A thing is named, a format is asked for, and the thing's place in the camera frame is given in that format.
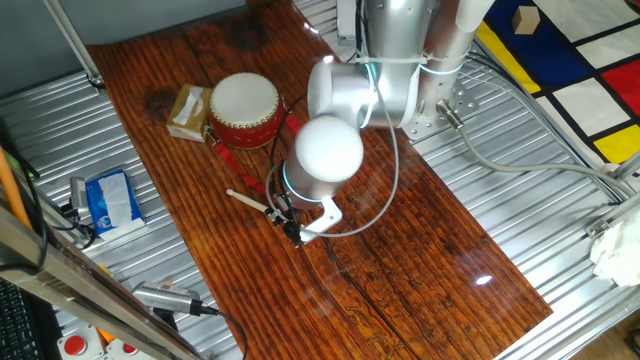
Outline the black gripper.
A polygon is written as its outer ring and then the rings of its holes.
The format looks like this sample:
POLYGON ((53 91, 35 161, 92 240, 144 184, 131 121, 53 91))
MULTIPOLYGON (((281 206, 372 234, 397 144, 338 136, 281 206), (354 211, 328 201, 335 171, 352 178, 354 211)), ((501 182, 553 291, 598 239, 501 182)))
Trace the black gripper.
POLYGON ((295 230, 296 224, 298 224, 298 218, 296 210, 292 207, 292 204, 286 195, 278 195, 276 197, 276 204, 279 206, 279 210, 274 210, 271 207, 267 207, 264 213, 267 215, 273 225, 280 225, 284 222, 284 228, 288 230, 295 230))

